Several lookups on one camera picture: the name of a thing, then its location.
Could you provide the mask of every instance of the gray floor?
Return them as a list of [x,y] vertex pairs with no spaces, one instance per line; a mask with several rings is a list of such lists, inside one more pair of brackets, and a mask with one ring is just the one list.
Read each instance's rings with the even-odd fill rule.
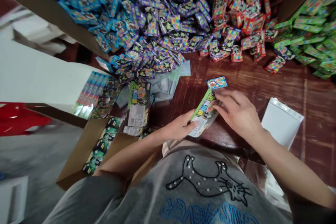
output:
[[30,136],[0,138],[0,172],[29,176],[25,220],[40,224],[63,196],[56,184],[82,129],[67,124],[44,128]]

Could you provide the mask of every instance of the right hand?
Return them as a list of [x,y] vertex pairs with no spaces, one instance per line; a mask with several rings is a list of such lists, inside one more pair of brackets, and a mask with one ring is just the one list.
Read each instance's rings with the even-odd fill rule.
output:
[[266,130],[262,127],[255,106],[239,91],[225,90],[216,94],[221,106],[213,107],[226,123],[248,143]]

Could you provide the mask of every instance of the wooden table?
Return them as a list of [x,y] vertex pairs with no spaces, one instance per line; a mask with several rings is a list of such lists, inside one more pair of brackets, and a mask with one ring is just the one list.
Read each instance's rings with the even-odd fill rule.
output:
[[[225,76],[228,88],[243,92],[261,119],[270,97],[302,114],[305,119],[290,151],[325,183],[336,187],[336,86],[330,80],[313,76],[313,69],[295,60],[271,75],[263,69],[272,57],[271,51],[267,54],[258,63],[249,55],[241,63],[231,63],[229,58],[215,63],[198,53],[185,54],[186,60],[190,60],[191,76],[180,78],[173,100],[155,105],[150,112],[150,125],[162,127],[196,108],[207,90],[205,81]],[[201,138],[212,145],[250,149],[219,116]]]

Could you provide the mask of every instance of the left hand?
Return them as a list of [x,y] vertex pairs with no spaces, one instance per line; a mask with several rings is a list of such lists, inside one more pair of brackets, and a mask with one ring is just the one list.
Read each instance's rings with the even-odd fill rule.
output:
[[183,115],[180,115],[171,123],[155,131],[155,135],[163,142],[168,140],[181,140],[185,138],[191,131],[193,131],[197,127],[196,121],[188,124],[194,112],[195,109],[190,110]]

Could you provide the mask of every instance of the red plastic stool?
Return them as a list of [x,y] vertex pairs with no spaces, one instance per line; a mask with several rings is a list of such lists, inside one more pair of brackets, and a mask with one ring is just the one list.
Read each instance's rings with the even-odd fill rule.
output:
[[7,103],[0,107],[0,137],[30,135],[28,129],[46,126],[50,122],[49,117],[26,109],[24,103]]

